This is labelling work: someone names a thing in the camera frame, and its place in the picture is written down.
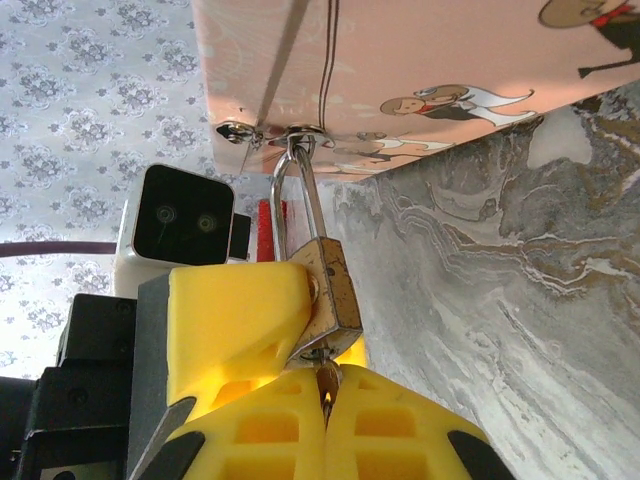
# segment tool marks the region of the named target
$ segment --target cartoon illustration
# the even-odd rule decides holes
[[[538,20],[545,27],[573,28],[591,24],[620,50],[630,50],[629,60],[578,69],[580,78],[592,72],[640,63],[640,13],[628,0],[549,0]]]
[[[433,150],[452,147],[453,143],[426,142],[399,138],[378,138],[366,146],[338,147],[333,153],[338,155],[357,155],[364,158],[376,159],[371,163],[391,162],[397,157],[422,158]]]
[[[526,100],[534,91],[521,97],[503,97],[470,85],[439,85],[415,92],[412,97],[387,100],[380,111],[387,115],[423,115],[433,119],[474,120],[481,118],[496,127],[519,122],[536,115],[527,111],[520,115],[506,115],[491,110]]]

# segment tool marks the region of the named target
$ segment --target camera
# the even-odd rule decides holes
[[[234,201],[225,182],[151,165],[125,204],[115,295],[136,298],[141,283],[175,266],[246,260],[251,219],[234,213]]]

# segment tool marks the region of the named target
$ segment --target gray marble wall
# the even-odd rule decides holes
[[[640,83],[324,184],[371,367],[481,425],[518,478],[640,478],[638,179]]]

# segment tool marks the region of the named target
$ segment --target pink box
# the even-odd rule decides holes
[[[270,173],[304,123],[314,170],[358,180],[631,82],[635,1],[193,0],[217,166]]]

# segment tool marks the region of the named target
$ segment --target key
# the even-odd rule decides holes
[[[327,360],[316,372],[316,380],[326,428],[329,425],[331,409],[338,398],[338,389],[342,383],[342,370],[340,370],[340,366],[336,362]]]

